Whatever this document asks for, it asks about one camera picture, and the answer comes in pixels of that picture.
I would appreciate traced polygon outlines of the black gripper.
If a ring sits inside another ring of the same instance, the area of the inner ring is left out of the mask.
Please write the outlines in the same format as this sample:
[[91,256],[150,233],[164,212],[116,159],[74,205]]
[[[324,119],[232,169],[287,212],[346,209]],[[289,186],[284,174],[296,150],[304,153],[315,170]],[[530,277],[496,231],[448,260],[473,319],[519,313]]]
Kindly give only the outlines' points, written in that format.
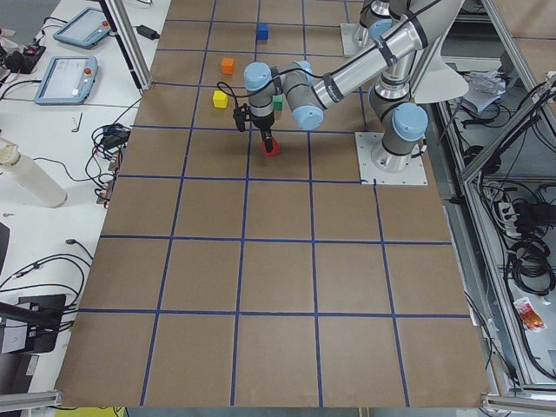
[[272,129],[274,124],[274,114],[270,113],[265,116],[253,116],[253,124],[261,131],[261,141],[266,143],[266,151],[274,150],[273,137],[267,138],[267,131]]

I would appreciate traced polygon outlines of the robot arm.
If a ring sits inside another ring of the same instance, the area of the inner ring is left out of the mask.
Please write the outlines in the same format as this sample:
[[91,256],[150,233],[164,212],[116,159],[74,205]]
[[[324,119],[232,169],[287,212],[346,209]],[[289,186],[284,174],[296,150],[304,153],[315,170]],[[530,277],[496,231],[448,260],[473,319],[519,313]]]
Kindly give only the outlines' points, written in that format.
[[360,20],[354,39],[364,45],[368,39],[375,39],[392,26],[388,0],[364,0]]
[[261,133],[264,152],[273,155],[277,148],[272,132],[274,96],[283,96],[300,129],[313,131],[323,123],[325,110],[374,79],[369,101],[387,131],[381,151],[393,158],[410,156],[424,135],[411,124],[423,102],[412,82],[443,63],[440,48],[461,5],[460,1],[392,1],[391,28],[320,76],[307,61],[282,67],[250,63],[243,72],[246,103],[236,104],[233,112],[237,130],[253,124]]

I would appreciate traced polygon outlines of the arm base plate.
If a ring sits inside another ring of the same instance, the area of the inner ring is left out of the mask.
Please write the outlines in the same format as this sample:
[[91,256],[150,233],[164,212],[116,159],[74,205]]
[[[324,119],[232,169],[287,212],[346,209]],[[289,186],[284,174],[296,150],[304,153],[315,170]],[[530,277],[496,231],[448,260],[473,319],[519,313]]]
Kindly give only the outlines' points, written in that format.
[[381,132],[354,134],[362,185],[417,186],[428,185],[420,147],[416,142],[407,156],[391,156],[382,148]]
[[368,46],[369,29],[359,23],[342,23],[340,33],[343,56],[355,56]]

